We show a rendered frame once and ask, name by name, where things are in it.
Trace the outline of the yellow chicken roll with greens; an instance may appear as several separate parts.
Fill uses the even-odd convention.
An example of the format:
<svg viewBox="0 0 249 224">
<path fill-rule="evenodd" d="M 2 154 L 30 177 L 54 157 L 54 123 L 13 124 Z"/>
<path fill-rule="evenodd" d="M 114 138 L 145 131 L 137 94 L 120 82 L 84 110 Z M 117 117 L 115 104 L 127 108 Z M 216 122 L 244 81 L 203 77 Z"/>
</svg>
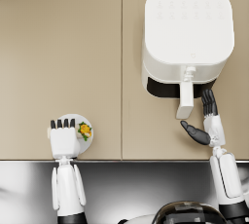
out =
<svg viewBox="0 0 249 224">
<path fill-rule="evenodd" d="M 85 122 L 82 122 L 79 124 L 78 133 L 83 137 L 84 140 L 88 140 L 92 135 L 91 127 Z"/>
</svg>

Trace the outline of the pale air fryer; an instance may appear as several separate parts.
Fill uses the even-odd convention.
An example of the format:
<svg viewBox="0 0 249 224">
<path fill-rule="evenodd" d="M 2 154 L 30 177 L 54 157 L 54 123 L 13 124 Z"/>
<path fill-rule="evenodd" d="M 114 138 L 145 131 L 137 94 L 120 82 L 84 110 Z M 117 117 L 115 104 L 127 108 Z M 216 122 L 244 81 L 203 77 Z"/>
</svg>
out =
<svg viewBox="0 0 249 224">
<path fill-rule="evenodd" d="M 234 47 L 230 0 L 146 0 L 142 84 L 178 98 L 191 81 L 194 97 L 210 89 Z"/>
</svg>

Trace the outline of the small white round plate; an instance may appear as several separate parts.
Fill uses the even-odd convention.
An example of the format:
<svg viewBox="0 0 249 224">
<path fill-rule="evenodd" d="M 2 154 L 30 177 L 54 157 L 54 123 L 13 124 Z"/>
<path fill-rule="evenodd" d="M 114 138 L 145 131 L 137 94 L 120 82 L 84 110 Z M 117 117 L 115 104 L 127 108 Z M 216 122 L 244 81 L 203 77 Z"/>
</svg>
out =
<svg viewBox="0 0 249 224">
<path fill-rule="evenodd" d="M 93 140 L 91 123 L 79 114 L 66 114 L 58 118 L 54 131 L 59 152 L 72 158 L 84 153 Z"/>
</svg>

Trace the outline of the dark round robot body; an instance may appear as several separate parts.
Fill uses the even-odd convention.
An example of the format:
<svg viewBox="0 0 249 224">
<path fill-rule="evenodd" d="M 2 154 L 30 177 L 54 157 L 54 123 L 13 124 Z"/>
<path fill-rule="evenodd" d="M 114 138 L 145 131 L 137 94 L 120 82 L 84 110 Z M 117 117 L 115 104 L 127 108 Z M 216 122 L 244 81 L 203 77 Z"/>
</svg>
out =
<svg viewBox="0 0 249 224">
<path fill-rule="evenodd" d="M 183 201 L 164 205 L 152 224 L 227 224 L 227 220 L 211 205 Z"/>
</svg>

